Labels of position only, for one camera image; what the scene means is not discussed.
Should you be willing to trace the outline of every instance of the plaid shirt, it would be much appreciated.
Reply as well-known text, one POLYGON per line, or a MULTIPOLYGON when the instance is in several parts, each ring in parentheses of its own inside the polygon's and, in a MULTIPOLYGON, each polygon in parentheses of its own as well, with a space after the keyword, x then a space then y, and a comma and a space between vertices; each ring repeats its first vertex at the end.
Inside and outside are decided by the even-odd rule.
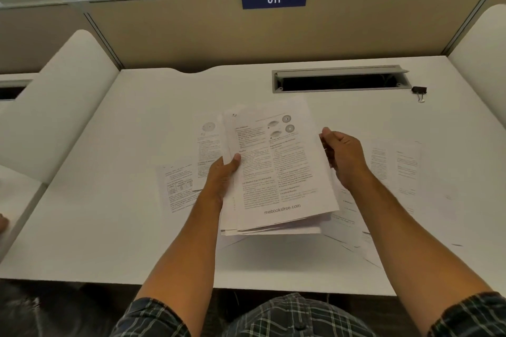
MULTIPOLYGON (((273 299, 253 309, 223 333, 269 336, 376 336, 362 321, 345 311, 299 294, 273 299)), ((430 337, 506 336, 506 299, 498 293, 483 293, 447 309, 431 327, 430 337)), ((138 299, 117 323, 111 337, 190 337, 181 319, 154 299, 138 299)))

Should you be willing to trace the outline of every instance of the shirt button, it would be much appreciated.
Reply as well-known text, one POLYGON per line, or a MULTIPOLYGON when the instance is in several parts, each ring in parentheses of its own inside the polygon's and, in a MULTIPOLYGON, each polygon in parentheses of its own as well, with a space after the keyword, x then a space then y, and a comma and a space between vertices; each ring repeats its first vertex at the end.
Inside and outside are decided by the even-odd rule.
POLYGON ((302 331, 306 329, 306 324, 304 322, 295 322, 294 323, 295 330, 302 331))

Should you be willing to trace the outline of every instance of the hand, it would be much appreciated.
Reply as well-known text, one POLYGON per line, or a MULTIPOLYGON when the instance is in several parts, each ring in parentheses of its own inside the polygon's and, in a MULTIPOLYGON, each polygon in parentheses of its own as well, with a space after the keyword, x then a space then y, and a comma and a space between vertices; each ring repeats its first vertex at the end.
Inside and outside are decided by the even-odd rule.
POLYGON ((4 217, 0 213, 0 233, 2 233, 3 231, 5 231, 8 226, 9 226, 9 219, 7 219, 6 217, 4 217))
POLYGON ((359 180, 370 174, 358 139, 327 127, 321 131, 320 139, 330 166, 346 189, 352 190, 359 180))
POLYGON ((219 206, 219 210, 221 210, 223 198, 225 197, 225 193, 227 193, 232 174, 237 171, 240 164, 241 155, 238 153, 236 153, 232 161, 226 165, 223 165, 223 157, 213 162, 207 174, 206 184, 199 197, 202 196, 207 200, 216 202, 219 206))

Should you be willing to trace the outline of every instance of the binder clip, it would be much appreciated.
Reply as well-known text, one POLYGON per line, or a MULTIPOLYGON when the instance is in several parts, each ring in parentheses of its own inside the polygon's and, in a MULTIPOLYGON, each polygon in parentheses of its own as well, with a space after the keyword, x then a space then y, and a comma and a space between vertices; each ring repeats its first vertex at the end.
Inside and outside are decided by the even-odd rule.
POLYGON ((427 87, 413 87, 411 91, 416 93, 419 103, 425 103, 424 95, 427 93, 427 87))

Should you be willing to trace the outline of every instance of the beige partition panel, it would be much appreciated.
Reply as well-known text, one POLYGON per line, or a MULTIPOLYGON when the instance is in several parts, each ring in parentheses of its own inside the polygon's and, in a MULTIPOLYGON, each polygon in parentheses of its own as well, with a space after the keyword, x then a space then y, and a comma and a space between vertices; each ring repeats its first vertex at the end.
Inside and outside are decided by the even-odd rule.
POLYGON ((39 72, 78 29, 102 44, 83 13, 69 5, 0 9, 0 74, 39 72))
POLYGON ((450 54, 457 44, 462 40, 465 34, 471 29, 471 27, 476 23, 476 21, 480 18, 480 16, 488 10, 490 7, 495 6, 497 4, 506 4, 506 0, 485 0, 484 3, 480 6, 479 10, 475 15, 472 16, 472 19, 466 24, 465 28, 459 33, 458 38, 451 43, 451 45, 446 49, 446 54, 450 54))
POLYGON ((439 55, 480 0, 307 0, 243 10, 241 0, 89 4, 126 68, 439 55))

